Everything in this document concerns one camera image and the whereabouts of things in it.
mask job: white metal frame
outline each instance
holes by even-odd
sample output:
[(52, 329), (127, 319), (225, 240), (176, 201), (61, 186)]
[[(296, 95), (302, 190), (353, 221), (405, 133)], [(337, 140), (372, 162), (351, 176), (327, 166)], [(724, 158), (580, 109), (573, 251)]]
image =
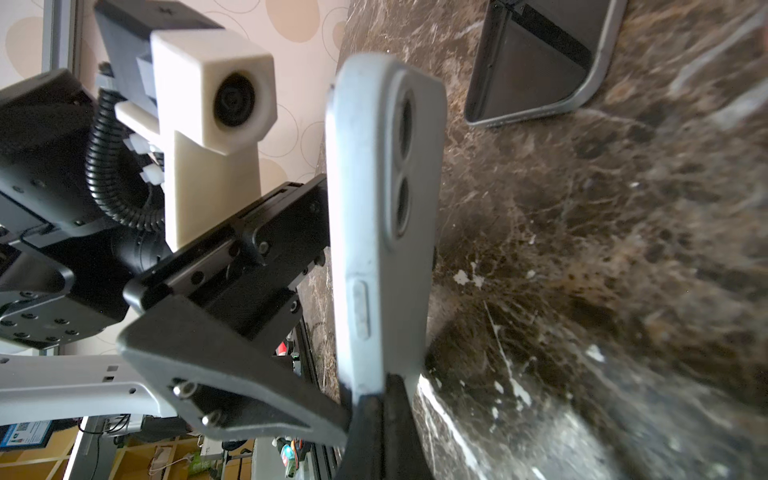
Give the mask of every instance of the white metal frame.
[(0, 355), (0, 425), (176, 411), (117, 355)]

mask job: hex bolt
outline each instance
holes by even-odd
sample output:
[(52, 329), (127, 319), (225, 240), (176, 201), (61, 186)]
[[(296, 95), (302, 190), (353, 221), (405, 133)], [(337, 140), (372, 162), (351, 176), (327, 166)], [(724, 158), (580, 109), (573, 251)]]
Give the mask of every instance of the hex bolt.
[(190, 398), (197, 391), (197, 384), (195, 382), (188, 382), (183, 380), (174, 386), (174, 395), (182, 400)]
[(205, 415), (201, 421), (206, 427), (215, 427), (221, 422), (221, 410), (213, 410), (211, 413)]

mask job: black metal bracket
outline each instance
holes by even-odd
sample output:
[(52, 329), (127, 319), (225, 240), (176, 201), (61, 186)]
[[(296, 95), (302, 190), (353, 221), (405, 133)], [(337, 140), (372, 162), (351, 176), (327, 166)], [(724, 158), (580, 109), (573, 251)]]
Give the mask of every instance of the black metal bracket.
[(272, 358), (302, 316), (288, 287), (329, 245), (326, 188), (284, 184), (125, 288), (144, 315), (121, 355), (206, 436), (346, 440), (349, 412)]
[(402, 378), (388, 375), (386, 392), (355, 407), (336, 480), (432, 480)]
[(92, 120), (63, 68), (0, 91), (0, 338), (25, 347), (97, 335), (127, 311), (132, 274), (111, 249), (124, 230), (86, 187)]

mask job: poster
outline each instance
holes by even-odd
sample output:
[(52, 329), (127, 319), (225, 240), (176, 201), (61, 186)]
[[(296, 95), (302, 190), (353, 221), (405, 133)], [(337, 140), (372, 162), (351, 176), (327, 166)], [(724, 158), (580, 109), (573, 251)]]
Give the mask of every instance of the poster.
[(44, 422), (16, 423), (8, 426), (0, 449), (5, 447), (34, 447), (43, 443), (51, 428), (51, 420)]

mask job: screw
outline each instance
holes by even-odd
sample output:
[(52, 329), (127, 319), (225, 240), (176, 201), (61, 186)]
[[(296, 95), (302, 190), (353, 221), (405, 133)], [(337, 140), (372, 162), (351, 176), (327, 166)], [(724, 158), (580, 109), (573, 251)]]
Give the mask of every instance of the screw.
[(205, 280), (205, 273), (199, 270), (193, 273), (192, 278), (190, 279), (193, 285), (200, 285), (203, 282), (203, 280)]
[(182, 400), (190, 398), (197, 391), (197, 384), (195, 382), (188, 382), (183, 380), (174, 386), (174, 395)]
[(211, 413), (205, 415), (202, 419), (203, 425), (206, 427), (215, 427), (221, 422), (221, 410), (213, 410)]

